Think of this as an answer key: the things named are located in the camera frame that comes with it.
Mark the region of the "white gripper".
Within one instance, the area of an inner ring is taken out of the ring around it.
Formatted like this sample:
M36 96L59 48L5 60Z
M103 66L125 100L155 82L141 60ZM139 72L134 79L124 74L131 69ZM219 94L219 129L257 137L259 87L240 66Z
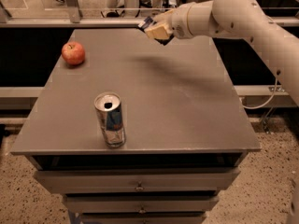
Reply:
M172 35L173 30L174 37L178 39L189 39L191 37L191 32L188 27L188 13L190 8L190 4L184 4L156 15L153 20L157 23L145 29L146 35L151 39L167 40Z

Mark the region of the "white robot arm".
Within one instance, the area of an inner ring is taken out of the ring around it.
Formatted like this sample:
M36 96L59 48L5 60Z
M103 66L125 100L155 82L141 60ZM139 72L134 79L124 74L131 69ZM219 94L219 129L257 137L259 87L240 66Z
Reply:
M242 39L255 51L291 98L299 103L299 40L268 18L256 0L211 0L189 3L159 14L145 30L148 37L168 40L212 38ZM292 196L286 221L278 208L260 199L244 216L244 208L229 215L220 210L210 224L299 224L298 181L292 181Z

